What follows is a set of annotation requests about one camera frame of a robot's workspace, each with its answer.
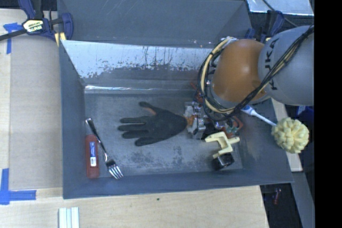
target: black glove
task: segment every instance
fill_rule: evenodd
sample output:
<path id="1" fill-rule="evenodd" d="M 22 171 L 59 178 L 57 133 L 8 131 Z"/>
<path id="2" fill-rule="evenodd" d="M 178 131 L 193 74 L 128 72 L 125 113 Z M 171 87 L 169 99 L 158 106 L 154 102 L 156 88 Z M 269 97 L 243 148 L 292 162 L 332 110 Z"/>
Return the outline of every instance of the black glove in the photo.
<path id="1" fill-rule="evenodd" d="M 135 141 L 136 146 L 154 144 L 162 140 L 171 138 L 182 132 L 187 121 L 183 116 L 176 115 L 170 111 L 154 107 L 146 102 L 140 102 L 141 107 L 151 110 L 153 116 L 142 116 L 136 118 L 122 118 L 121 123 L 134 123 L 129 125 L 120 125 L 125 139 L 138 138 Z"/>

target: blue tape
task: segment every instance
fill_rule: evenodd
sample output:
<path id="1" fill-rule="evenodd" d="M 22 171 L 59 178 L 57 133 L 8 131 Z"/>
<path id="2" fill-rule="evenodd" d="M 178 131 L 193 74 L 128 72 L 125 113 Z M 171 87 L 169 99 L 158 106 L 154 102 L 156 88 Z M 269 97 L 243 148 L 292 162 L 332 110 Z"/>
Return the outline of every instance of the blue tape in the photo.
<path id="1" fill-rule="evenodd" d="M 19 25 L 18 23 L 10 23 L 10 24 L 5 24 L 4 28 L 8 33 L 11 33 L 12 31 L 15 31 L 15 30 L 21 30 L 22 26 Z M 10 54 L 11 51 L 12 51 L 12 40 L 9 38 L 7 39 L 6 54 Z"/>
<path id="2" fill-rule="evenodd" d="M 9 205 L 10 201 L 35 200 L 37 190 L 10 191 L 9 190 L 9 169 L 2 170 L 0 205 Z"/>

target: wire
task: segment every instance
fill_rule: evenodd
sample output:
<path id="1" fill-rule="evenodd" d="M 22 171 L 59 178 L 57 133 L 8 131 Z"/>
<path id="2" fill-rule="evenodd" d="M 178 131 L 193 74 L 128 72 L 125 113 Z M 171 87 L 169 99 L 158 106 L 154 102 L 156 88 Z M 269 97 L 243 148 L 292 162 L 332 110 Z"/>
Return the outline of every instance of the wire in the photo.
<path id="1" fill-rule="evenodd" d="M 264 3 L 272 10 L 272 11 L 276 11 L 266 0 L 262 0 L 262 1 L 264 1 Z M 289 24 L 291 24 L 292 26 L 294 26 L 294 27 L 298 27 L 295 23 L 293 23 L 292 21 L 290 21 L 289 19 L 287 19 L 286 17 L 284 17 L 284 20 L 287 22 L 287 23 L 289 23 Z"/>
<path id="2" fill-rule="evenodd" d="M 209 73 L 209 63 L 212 60 L 212 58 L 216 55 L 217 52 L 222 51 L 223 48 L 228 45 L 231 42 L 232 37 L 227 37 L 224 41 L 219 43 L 212 52 L 208 55 L 208 57 L 205 59 L 203 64 L 201 65 L 198 73 L 198 87 L 199 92 L 203 98 L 203 107 L 205 113 L 208 115 L 208 117 L 212 120 L 224 120 L 227 118 L 230 118 L 237 114 L 243 107 L 245 107 L 253 98 L 258 95 L 269 83 L 269 81 L 277 74 L 279 73 L 294 57 L 294 55 L 297 53 L 299 47 L 302 45 L 303 41 L 307 39 L 307 37 L 314 32 L 314 26 L 310 25 L 309 28 L 301 35 L 299 36 L 291 45 L 290 47 L 285 51 L 285 53 L 277 60 L 277 62 L 274 64 L 272 69 L 267 73 L 267 75 L 264 77 L 260 85 L 254 89 L 250 94 L 248 94 L 240 103 L 238 103 L 235 107 L 231 108 L 224 108 L 221 106 L 215 99 L 209 98 L 206 92 L 206 84 L 207 84 L 207 75 Z M 209 114 L 208 109 L 214 113 L 221 114 L 222 118 L 216 118 L 213 117 L 213 115 Z"/>

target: yellow sponge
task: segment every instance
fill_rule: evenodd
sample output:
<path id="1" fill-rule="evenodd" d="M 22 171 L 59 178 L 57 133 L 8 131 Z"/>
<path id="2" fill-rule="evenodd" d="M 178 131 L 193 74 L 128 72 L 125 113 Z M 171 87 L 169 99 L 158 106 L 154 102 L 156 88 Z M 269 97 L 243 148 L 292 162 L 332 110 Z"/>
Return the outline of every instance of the yellow sponge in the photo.
<path id="1" fill-rule="evenodd" d="M 298 120 L 281 119 L 272 127 L 277 145 L 290 153 L 300 153 L 309 142 L 309 130 Z"/>

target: metal fork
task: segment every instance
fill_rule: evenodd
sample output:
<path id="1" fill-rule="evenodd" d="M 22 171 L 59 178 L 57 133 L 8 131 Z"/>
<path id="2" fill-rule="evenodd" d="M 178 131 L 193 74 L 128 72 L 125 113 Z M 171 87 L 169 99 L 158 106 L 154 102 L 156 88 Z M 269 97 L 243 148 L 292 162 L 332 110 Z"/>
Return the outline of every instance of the metal fork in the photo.
<path id="1" fill-rule="evenodd" d="M 121 173 L 121 170 L 120 168 L 118 167 L 118 165 L 116 164 L 116 162 L 108 156 L 108 153 L 105 149 L 105 146 L 103 145 L 102 141 L 100 140 L 100 137 L 96 131 L 96 128 L 94 126 L 94 122 L 92 121 L 91 118 L 87 118 L 85 120 L 85 122 L 88 124 L 88 126 L 90 127 L 92 133 L 94 133 L 94 135 L 96 136 L 98 142 L 100 143 L 101 147 L 102 147 L 102 150 L 105 154 L 105 161 L 106 161 L 106 166 L 107 166 L 107 169 L 109 171 L 109 173 L 116 179 L 120 179 L 123 177 L 123 174 Z"/>

